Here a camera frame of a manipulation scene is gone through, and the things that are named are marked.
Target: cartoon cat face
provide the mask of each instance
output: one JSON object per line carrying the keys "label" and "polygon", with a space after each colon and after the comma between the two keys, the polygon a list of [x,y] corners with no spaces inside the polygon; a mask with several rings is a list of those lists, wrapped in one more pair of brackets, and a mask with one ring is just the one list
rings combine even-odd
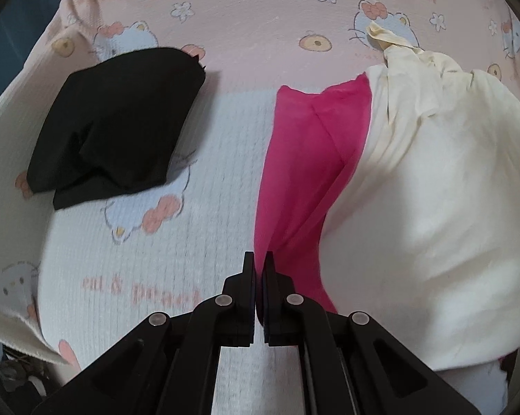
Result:
{"label": "cartoon cat face", "polygon": [[181,212],[183,191],[189,182],[189,167],[187,158],[174,155],[165,185],[138,194],[117,196],[106,202],[104,216],[115,243],[125,242],[132,232],[140,228],[152,234],[162,221]]}
{"label": "cartoon cat face", "polygon": [[419,42],[410,27],[410,19],[401,12],[390,13],[386,6],[380,1],[371,4],[368,1],[361,0],[358,3],[359,12],[354,18],[354,27],[349,31],[354,31],[355,36],[352,39],[359,39],[362,44],[373,49],[380,50],[379,45],[367,35],[367,27],[374,21],[380,27],[391,30],[397,36],[405,38],[414,47],[419,46]]}
{"label": "cartoon cat face", "polygon": [[30,262],[18,262],[0,271],[0,312],[13,318],[37,321],[38,268]]}
{"label": "cartoon cat face", "polygon": [[514,15],[510,21],[502,23],[502,39],[504,51],[510,58],[514,58],[520,50],[520,22]]}
{"label": "cartoon cat face", "polygon": [[120,22],[102,26],[93,39],[93,49],[101,62],[130,51],[156,47],[158,39],[143,21],[131,26],[123,26]]}

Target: black cloth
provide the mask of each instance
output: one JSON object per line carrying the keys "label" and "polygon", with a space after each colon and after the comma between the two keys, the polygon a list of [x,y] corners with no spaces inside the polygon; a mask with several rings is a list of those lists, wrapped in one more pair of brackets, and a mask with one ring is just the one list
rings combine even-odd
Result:
{"label": "black cloth", "polygon": [[205,80],[176,48],[116,56],[68,76],[31,156],[34,193],[55,209],[162,185],[187,113]]}

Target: dark blue surface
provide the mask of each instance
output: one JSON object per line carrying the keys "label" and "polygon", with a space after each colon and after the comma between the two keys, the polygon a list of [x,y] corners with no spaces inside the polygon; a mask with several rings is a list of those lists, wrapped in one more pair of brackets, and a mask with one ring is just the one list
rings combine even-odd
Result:
{"label": "dark blue surface", "polygon": [[9,0],[0,14],[0,95],[24,65],[60,0]]}

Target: white garment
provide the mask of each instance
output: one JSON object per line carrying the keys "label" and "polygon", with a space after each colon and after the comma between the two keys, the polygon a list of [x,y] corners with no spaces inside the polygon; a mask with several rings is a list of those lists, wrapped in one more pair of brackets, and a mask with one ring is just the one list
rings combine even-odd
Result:
{"label": "white garment", "polygon": [[520,102],[495,77],[369,26],[366,148],[330,209],[321,278],[432,369],[520,346]]}

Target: magenta fabric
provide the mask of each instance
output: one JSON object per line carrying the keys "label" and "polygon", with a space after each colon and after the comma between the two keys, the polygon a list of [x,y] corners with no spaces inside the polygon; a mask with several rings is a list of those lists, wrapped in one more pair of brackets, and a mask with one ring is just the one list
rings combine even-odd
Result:
{"label": "magenta fabric", "polygon": [[320,277],[319,243],[327,211],[352,177],[371,118],[366,74],[320,94],[283,86],[262,174],[254,254],[262,272],[273,251],[278,273],[298,293],[336,312]]}

